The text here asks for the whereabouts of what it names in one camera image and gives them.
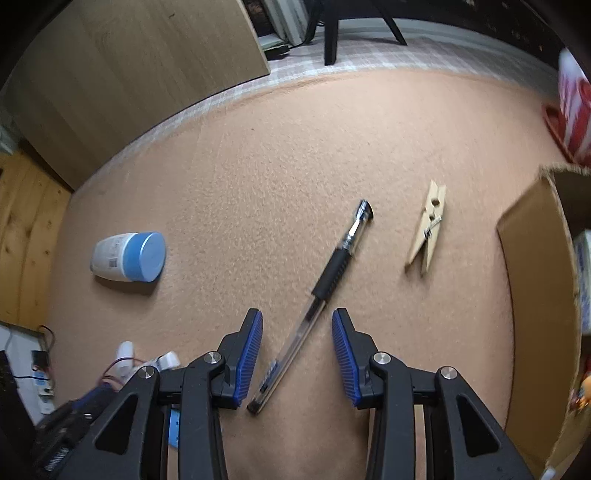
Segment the white lotion bottle blue cap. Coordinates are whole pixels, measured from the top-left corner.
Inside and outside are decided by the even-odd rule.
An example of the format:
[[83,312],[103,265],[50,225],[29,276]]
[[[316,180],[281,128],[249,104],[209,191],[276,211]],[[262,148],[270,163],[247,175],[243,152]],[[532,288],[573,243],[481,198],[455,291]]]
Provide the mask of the white lotion bottle blue cap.
[[161,233],[123,233],[96,243],[90,270],[109,281],[151,283],[162,272],[165,260],[166,243]]

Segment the black tripod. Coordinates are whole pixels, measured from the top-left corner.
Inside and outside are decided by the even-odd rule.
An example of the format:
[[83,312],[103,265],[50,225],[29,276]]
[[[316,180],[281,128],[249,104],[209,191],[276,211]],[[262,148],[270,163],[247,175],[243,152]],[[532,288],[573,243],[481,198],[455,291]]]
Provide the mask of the black tripod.
[[311,1],[308,24],[301,45],[310,45],[315,39],[318,26],[322,25],[324,27],[324,63],[325,66],[332,66],[337,62],[338,57],[339,23],[346,22],[346,34],[362,33],[365,30],[373,32],[376,26],[372,26],[372,22],[381,18],[394,36],[396,44],[407,46],[408,42],[389,8],[391,1],[368,1],[368,4],[373,7],[377,17],[353,16],[351,12],[349,16],[344,16],[342,1]]

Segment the wooden clothespin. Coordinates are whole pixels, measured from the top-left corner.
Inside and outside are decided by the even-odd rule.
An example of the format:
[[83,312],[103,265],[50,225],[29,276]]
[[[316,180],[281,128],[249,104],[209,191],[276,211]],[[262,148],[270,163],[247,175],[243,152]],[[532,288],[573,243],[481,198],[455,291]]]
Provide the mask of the wooden clothespin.
[[430,181],[425,204],[405,263],[405,268],[410,268],[417,256],[422,254],[422,276],[429,272],[434,257],[444,219],[446,194],[446,185],[438,185],[434,180]]

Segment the white plastic cap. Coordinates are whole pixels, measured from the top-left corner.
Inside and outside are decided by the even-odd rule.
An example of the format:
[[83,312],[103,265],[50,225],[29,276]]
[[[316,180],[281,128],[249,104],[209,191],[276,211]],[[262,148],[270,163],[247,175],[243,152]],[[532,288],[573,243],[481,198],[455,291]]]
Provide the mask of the white plastic cap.
[[159,372],[174,370],[180,367],[181,362],[174,351],[168,351],[154,360],[154,365]]

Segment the white power strip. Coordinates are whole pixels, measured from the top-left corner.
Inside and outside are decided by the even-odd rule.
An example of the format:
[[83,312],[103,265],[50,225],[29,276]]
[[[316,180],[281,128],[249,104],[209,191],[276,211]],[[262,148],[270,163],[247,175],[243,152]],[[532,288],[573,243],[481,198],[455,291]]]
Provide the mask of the white power strip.
[[54,381],[51,373],[49,355],[45,350],[32,350],[31,371],[33,382],[37,389],[39,408],[43,416],[50,415],[55,410]]

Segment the blue plastic phone stand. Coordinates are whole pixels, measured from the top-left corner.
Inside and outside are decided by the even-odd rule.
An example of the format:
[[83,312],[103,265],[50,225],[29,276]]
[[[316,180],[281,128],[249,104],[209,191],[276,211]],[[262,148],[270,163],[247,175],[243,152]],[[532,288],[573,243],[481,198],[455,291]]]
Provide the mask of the blue plastic phone stand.
[[179,444],[179,420],[179,410],[172,408],[169,414],[168,443],[174,449],[177,449]]

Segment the orange red toy figure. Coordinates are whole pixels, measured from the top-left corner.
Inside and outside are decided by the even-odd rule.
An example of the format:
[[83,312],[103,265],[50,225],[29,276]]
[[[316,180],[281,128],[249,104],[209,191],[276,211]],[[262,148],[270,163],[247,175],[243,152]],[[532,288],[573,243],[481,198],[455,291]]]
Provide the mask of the orange red toy figure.
[[584,411],[591,400],[591,376],[588,375],[581,380],[580,386],[574,390],[570,399],[570,410],[577,413]]

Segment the brown cardboard box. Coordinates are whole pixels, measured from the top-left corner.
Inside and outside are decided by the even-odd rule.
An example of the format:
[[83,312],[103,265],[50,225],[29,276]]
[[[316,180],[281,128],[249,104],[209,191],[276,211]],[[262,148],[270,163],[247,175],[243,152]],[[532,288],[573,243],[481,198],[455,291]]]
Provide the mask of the brown cardboard box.
[[590,353],[573,240],[589,226],[590,171],[573,165],[541,169],[497,223],[514,317],[506,432],[535,477],[561,478],[590,435],[572,404]]

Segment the white red flower pot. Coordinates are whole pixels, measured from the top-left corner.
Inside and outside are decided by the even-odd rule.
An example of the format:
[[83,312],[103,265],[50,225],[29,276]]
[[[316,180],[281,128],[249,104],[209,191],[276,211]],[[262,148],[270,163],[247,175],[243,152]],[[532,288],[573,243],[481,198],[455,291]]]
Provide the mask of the white red flower pot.
[[568,49],[559,55],[559,130],[575,163],[590,165],[590,81]]

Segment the patterned tissue pack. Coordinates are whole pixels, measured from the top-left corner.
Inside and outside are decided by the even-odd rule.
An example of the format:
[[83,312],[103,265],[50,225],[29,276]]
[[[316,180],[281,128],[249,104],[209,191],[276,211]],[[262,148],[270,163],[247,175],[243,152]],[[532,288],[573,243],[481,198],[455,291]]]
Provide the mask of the patterned tissue pack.
[[591,231],[581,232],[573,241],[579,284],[581,332],[589,335],[591,330]]

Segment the green white lip balm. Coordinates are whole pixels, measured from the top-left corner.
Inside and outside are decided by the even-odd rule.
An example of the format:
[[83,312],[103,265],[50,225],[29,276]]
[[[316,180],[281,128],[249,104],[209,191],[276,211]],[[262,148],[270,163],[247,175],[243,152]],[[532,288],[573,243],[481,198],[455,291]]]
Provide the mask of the green white lip balm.
[[115,376],[125,383],[134,367],[134,346],[131,341],[123,341],[116,350],[113,371]]

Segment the black gel pen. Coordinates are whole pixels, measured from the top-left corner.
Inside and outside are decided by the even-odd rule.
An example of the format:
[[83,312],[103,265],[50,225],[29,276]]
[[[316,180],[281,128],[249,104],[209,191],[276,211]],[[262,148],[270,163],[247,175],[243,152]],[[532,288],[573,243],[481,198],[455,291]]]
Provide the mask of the black gel pen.
[[339,286],[342,276],[345,275],[349,263],[352,261],[360,240],[363,236],[367,225],[373,220],[374,212],[370,203],[363,199],[356,208],[356,213],[353,215],[353,223],[349,226],[344,237],[335,246],[332,251],[332,256],[327,265],[325,265],[322,274],[318,277],[314,288],[311,289],[311,300],[304,308],[303,317],[295,324],[294,329],[290,332],[287,341],[284,342],[279,354],[270,363],[266,371],[263,381],[256,391],[256,395],[250,400],[247,409],[252,415],[259,415],[266,406],[270,396],[273,395],[274,390],[283,380],[284,374],[290,368],[297,353],[301,350],[305,339],[311,332],[320,317],[325,305],[332,298],[332,294]]

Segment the large wooden board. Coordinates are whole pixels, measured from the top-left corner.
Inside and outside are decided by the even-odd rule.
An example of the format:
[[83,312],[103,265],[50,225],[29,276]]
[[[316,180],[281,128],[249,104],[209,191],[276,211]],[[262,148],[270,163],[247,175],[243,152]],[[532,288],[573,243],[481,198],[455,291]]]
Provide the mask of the large wooden board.
[[73,1],[17,63],[6,103],[72,188],[185,108],[270,72],[239,1]]

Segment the pine wood headboard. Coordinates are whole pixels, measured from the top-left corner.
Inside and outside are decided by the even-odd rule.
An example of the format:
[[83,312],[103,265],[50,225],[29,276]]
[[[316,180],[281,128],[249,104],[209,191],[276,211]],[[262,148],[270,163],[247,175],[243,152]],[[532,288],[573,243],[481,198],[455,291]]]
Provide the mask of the pine wood headboard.
[[1,155],[1,320],[46,321],[49,278],[71,194],[22,152]]

